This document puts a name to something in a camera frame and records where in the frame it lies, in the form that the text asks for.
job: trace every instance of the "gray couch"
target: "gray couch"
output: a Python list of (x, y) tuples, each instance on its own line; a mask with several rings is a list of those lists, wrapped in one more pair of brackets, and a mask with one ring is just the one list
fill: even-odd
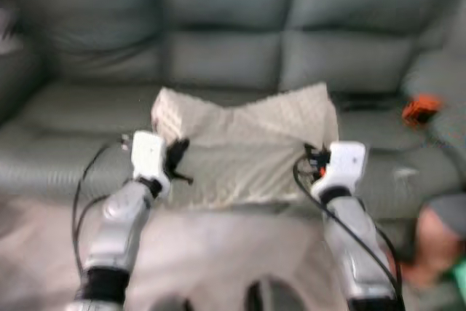
[[(21, 50), (0, 56), (0, 192), (69, 196), (100, 145), (148, 128), (161, 86), (223, 106), (324, 81), (343, 139), (371, 145), (360, 194), (382, 221), (416, 216), (466, 172), (466, 0), (10, 0)], [(403, 125), (410, 95), (446, 108)], [(84, 186), (130, 171), (115, 147)]]

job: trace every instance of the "orange toy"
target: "orange toy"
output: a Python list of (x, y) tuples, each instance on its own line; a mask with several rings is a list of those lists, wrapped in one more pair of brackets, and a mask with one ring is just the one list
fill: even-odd
[(427, 124), (440, 111), (443, 104), (434, 95), (418, 95), (403, 110), (403, 121), (410, 127)]

